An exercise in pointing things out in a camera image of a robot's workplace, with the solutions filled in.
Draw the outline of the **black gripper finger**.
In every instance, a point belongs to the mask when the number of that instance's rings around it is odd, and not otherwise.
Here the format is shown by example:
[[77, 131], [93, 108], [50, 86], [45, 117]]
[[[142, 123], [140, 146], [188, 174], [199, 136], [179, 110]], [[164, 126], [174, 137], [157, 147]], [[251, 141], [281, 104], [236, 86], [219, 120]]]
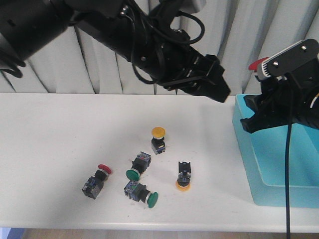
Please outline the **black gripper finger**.
[[215, 55], [192, 54], [189, 57], [190, 86], [208, 83], [212, 86], [222, 86], [224, 68]]
[[248, 133], [288, 125], [290, 114], [288, 112], [256, 112], [250, 118], [240, 119], [243, 129]]
[[264, 100], [264, 96], [262, 94], [244, 96], [244, 102], [246, 106], [256, 114], [260, 114], [263, 112], [263, 109], [262, 109], [263, 100]]
[[164, 83], [165, 88], [180, 89], [193, 96], [205, 96], [218, 102], [225, 102], [230, 88], [222, 76], [195, 76]]

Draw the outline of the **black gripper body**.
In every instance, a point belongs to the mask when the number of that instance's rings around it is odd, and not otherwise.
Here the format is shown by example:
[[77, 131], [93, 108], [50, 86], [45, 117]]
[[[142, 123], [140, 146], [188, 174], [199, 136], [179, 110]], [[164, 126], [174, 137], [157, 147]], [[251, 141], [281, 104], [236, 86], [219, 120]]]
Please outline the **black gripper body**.
[[288, 112], [293, 123], [319, 123], [318, 73], [287, 73], [261, 83], [264, 112]]
[[151, 78], [139, 76], [145, 84], [192, 95], [203, 82], [206, 66], [206, 58], [189, 45], [171, 42], [149, 27], [139, 34], [139, 69]]

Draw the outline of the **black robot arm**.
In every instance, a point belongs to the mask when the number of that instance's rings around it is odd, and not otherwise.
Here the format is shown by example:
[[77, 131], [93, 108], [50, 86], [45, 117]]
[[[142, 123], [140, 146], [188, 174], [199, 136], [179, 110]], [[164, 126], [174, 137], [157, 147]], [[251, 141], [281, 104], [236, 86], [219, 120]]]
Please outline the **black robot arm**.
[[283, 79], [270, 77], [261, 82], [260, 95], [246, 95], [244, 102], [254, 114], [241, 119], [246, 132], [298, 123], [311, 128], [319, 127], [319, 82], [298, 80], [296, 74], [287, 73]]
[[0, 69], [21, 78], [26, 59], [76, 26], [130, 62], [141, 82], [224, 102], [224, 68], [192, 47], [205, 27], [186, 6], [161, 0], [145, 13], [133, 0], [3, 0]]

